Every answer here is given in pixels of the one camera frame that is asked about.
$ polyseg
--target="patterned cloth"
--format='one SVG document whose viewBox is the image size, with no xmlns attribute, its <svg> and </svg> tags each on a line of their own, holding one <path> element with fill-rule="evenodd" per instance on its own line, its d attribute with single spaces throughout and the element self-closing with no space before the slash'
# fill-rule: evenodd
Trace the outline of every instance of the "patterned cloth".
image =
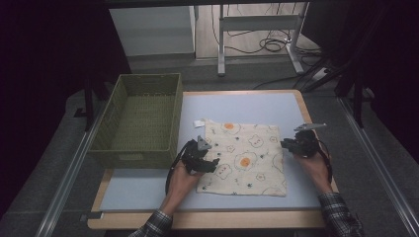
<svg viewBox="0 0 419 237">
<path fill-rule="evenodd" d="M 351 215 L 339 194 L 324 194 L 318 199 L 327 230 L 332 236 L 364 236 L 363 224 Z"/>
<path fill-rule="evenodd" d="M 318 199 L 326 229 L 332 236 L 364 236 L 361 221 L 351 215 L 339 194 L 325 194 L 319 196 Z M 172 219 L 160 210 L 156 210 L 147 222 L 129 237 L 162 237 L 169 232 L 171 226 Z"/>
<path fill-rule="evenodd" d="M 287 194 L 277 126 L 206 119 L 206 141 L 212 148 L 205 159 L 220 160 L 213 173 L 200 178 L 197 193 L 277 197 Z"/>
</svg>

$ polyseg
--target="hand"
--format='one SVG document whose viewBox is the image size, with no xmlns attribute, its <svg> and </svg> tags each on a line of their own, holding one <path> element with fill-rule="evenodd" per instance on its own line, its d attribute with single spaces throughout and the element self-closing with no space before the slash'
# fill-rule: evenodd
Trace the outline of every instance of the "hand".
<svg viewBox="0 0 419 237">
<path fill-rule="evenodd" d="M 175 166 L 172 178 L 170 179 L 169 191 L 163 200 L 160 210 L 172 216 L 185 196 L 194 188 L 204 173 L 188 174 L 182 161 Z"/>
<path fill-rule="evenodd" d="M 315 184 L 317 190 L 321 194 L 333 192 L 327 179 L 328 171 L 320 153 L 317 152 L 315 155 L 308 158 L 294 154 L 293 158 L 299 162 L 304 171 L 310 176 L 311 181 Z"/>
</svg>

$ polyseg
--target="wicker basket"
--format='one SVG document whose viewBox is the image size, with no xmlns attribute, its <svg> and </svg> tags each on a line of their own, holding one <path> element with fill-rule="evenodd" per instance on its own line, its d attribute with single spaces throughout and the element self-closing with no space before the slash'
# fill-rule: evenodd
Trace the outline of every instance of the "wicker basket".
<svg viewBox="0 0 419 237">
<path fill-rule="evenodd" d="M 182 99 L 180 74 L 121 75 L 88 154 L 105 168 L 170 167 Z"/>
</svg>

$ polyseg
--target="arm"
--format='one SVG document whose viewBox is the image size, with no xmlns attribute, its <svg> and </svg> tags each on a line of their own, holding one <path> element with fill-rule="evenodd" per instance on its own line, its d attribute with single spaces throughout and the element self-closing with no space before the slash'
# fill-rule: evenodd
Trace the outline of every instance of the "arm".
<svg viewBox="0 0 419 237">
<path fill-rule="evenodd" d="M 319 153 L 309 158 L 298 155 L 293 157 L 299 162 L 311 181 L 320 192 L 318 197 L 326 229 L 332 236 L 364 236 L 363 225 L 354 218 L 346 203 L 338 193 L 334 193 L 327 179 L 327 168 Z"/>
<path fill-rule="evenodd" d="M 160 237 L 168 233 L 172 227 L 173 214 L 203 174 L 190 175 L 183 163 L 179 162 L 170 180 L 167 196 L 162 201 L 160 208 L 155 210 L 147 222 L 129 237 Z"/>
</svg>

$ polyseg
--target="plaid sleeve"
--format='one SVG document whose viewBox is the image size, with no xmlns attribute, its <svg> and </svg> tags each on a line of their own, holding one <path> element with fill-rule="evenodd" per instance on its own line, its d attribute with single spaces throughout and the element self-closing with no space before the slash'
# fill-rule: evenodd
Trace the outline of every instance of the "plaid sleeve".
<svg viewBox="0 0 419 237">
<path fill-rule="evenodd" d="M 318 197 L 326 229 L 332 236 L 364 236 L 361 221 L 354 218 L 338 193 Z"/>
<path fill-rule="evenodd" d="M 172 218 L 161 210 L 156 210 L 147 222 L 131 233 L 128 237 L 161 237 L 169 232 L 172 227 Z"/>
</svg>

